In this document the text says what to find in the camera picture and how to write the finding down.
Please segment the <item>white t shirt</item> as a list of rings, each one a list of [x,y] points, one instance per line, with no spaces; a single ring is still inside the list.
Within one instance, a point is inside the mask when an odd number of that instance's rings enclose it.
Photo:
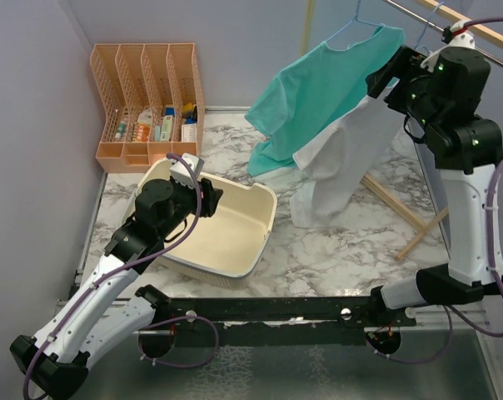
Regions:
[[[400,130],[402,115],[385,103],[393,88],[385,87],[377,98],[365,96],[293,154],[308,179],[290,198],[296,227],[341,224],[341,213],[364,175]]]

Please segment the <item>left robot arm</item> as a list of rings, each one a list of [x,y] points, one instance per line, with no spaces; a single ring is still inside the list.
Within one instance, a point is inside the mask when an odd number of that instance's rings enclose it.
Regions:
[[[223,191],[207,178],[191,187],[170,178],[146,183],[135,200],[134,213],[112,235],[92,276],[48,324],[32,336],[20,335],[10,347],[24,374],[23,396],[36,383],[45,394],[69,399],[99,359],[138,329],[167,323],[166,298],[143,287],[108,317],[103,314],[117,296],[135,282],[151,262],[179,246],[169,235],[188,216],[214,215]]]

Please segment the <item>blue wire hanger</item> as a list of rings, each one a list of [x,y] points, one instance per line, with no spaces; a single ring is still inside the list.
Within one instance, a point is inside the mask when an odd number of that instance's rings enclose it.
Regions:
[[[431,51],[425,45],[422,45],[421,42],[422,42],[424,36],[426,35],[426,31],[427,31],[428,27],[430,26],[431,19],[436,14],[436,11],[445,4],[446,4],[446,2],[442,1],[442,2],[439,2],[435,5],[435,7],[431,10],[430,14],[428,15],[419,37],[416,39],[414,49],[421,50],[426,56],[429,56],[431,54]]]
[[[370,22],[370,21],[367,21],[367,20],[364,20],[364,19],[361,19],[361,16],[360,16],[360,12],[361,12],[361,4],[362,4],[362,0],[357,0],[356,1],[356,8],[355,8],[355,12],[354,12],[354,15],[353,17],[351,18],[351,20],[346,24],[344,25],[343,27],[341,27],[340,29],[338,29],[336,32],[334,32],[326,41],[327,42],[330,42],[332,39],[336,38],[339,34],[343,33],[345,30],[347,30],[350,26],[354,25],[354,24],[362,24],[362,25],[367,25],[367,26],[371,26],[371,27],[375,27],[375,28],[378,28],[378,27],[382,27],[383,24],[382,23],[375,23],[375,22]]]

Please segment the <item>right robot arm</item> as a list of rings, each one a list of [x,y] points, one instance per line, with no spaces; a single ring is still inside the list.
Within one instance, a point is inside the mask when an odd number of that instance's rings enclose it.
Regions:
[[[491,178],[503,159],[500,127],[476,115],[491,66],[480,52],[444,47],[433,67],[426,57],[402,46],[366,78],[367,93],[377,98],[390,80],[389,109],[414,119],[423,129],[419,143],[432,152],[446,193],[451,250],[445,264],[424,268],[371,291],[369,319],[385,326],[399,308],[461,305],[503,293],[499,255],[496,189]]]

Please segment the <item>teal t shirt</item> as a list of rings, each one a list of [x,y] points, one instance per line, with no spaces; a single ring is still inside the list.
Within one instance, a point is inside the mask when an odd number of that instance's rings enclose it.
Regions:
[[[266,140],[252,150],[247,171],[253,177],[293,166],[293,153],[366,95],[366,76],[381,68],[406,35],[379,26],[362,42],[334,49],[326,41],[284,67],[245,115]]]

